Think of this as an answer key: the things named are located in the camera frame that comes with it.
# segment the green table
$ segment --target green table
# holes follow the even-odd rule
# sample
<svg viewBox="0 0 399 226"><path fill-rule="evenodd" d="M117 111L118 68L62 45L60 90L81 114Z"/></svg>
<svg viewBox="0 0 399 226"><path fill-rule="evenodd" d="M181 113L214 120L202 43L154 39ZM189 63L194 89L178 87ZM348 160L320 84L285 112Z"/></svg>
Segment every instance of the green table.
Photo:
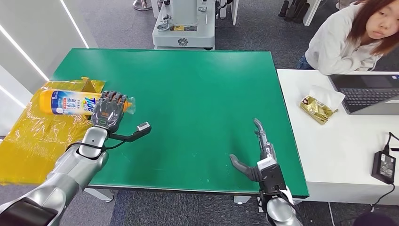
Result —
<svg viewBox="0 0 399 226"><path fill-rule="evenodd" d="M53 80L82 76L136 98L136 113L124 115L118 134L145 121L152 126L109 151L92 187L257 194L258 184L229 158L259 160L256 117L293 196L309 195L270 52L72 49Z"/></svg>

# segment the bottle label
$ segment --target bottle label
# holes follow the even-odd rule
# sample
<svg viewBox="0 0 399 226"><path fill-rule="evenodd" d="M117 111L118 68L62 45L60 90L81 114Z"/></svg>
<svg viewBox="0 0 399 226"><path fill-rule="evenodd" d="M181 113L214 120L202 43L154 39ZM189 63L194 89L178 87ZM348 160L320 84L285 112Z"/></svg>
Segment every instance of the bottle label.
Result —
<svg viewBox="0 0 399 226"><path fill-rule="evenodd" d="M51 95L53 114L88 114L94 111L96 98L80 93L54 91Z"/></svg>

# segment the robotic arm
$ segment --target robotic arm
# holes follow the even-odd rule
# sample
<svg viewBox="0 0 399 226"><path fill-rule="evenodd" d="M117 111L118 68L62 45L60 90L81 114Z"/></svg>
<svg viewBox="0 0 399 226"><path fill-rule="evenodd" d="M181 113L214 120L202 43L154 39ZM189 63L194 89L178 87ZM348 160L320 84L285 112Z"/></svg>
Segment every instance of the robotic arm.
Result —
<svg viewBox="0 0 399 226"><path fill-rule="evenodd" d="M98 100L82 142L71 144L57 160L46 181L29 193L0 206L2 226L57 226L61 217L79 190L84 190L94 175L107 163L106 150L124 142L133 142L151 131L146 122L130 136L114 134L123 118L123 104L127 96L105 91ZM108 138L120 140L106 148Z"/></svg>
<svg viewBox="0 0 399 226"><path fill-rule="evenodd" d="M273 145L267 140L261 122L255 118L254 123L258 129L255 130L255 134L258 136L261 149L260 161L256 166L249 167L231 154L231 163L250 180L259 182L262 209L267 214L271 225L303 226L296 218L292 195L286 186L280 165L277 163Z"/></svg>

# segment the chair leg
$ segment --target chair leg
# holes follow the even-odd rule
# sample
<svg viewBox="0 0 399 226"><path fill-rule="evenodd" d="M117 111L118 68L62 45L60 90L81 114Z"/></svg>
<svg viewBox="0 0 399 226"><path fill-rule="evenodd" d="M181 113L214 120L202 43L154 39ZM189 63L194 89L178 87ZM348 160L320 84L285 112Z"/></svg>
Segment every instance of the chair leg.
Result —
<svg viewBox="0 0 399 226"><path fill-rule="evenodd" d="M147 0L135 0L133 2L133 7L139 11L147 11L152 9L152 6L147 3Z"/></svg>

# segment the yellow plastic bag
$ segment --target yellow plastic bag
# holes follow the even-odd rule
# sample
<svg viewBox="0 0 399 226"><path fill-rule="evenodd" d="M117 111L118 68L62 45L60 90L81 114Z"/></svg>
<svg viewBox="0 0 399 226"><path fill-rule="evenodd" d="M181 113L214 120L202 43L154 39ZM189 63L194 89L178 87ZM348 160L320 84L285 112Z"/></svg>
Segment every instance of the yellow plastic bag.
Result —
<svg viewBox="0 0 399 226"><path fill-rule="evenodd" d="M71 143L81 140L91 121L84 115L54 115L39 109L45 89L101 92L104 81L88 78L49 81L32 97L0 144L0 184L40 184Z"/></svg>

